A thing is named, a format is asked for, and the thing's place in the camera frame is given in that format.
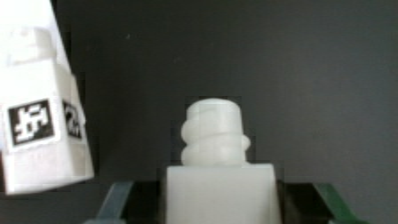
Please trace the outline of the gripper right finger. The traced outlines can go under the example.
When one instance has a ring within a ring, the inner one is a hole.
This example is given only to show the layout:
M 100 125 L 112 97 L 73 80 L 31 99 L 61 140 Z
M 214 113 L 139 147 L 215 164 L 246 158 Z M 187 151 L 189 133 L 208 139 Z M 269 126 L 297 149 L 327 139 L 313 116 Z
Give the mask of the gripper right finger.
M 317 183 L 315 189 L 331 212 L 327 224 L 372 224 L 354 214 L 336 187 L 329 183 Z

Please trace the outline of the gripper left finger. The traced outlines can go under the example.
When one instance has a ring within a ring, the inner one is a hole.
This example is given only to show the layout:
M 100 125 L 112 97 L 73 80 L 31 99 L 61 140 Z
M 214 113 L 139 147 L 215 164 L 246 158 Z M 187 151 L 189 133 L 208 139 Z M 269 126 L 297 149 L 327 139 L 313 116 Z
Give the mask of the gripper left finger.
M 112 184 L 96 217 L 86 221 L 86 224 L 127 224 L 123 211 L 132 188 L 132 181 Z

